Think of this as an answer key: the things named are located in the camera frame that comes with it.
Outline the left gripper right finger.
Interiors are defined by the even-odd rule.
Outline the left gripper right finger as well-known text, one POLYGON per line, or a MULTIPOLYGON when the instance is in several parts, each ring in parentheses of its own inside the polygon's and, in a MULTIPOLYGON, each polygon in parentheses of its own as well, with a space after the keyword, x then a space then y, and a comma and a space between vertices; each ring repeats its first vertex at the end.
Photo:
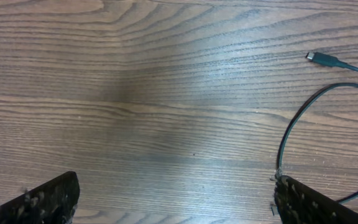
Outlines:
POLYGON ((283 224, 358 224, 358 213, 281 175, 275 179, 274 206, 283 224))

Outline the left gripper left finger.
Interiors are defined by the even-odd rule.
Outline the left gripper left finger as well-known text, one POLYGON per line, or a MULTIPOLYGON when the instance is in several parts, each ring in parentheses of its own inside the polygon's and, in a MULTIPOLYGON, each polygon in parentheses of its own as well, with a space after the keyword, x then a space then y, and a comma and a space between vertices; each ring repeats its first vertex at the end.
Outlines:
POLYGON ((76 172, 58 177, 0 206, 0 224, 71 224, 80 197, 76 172))

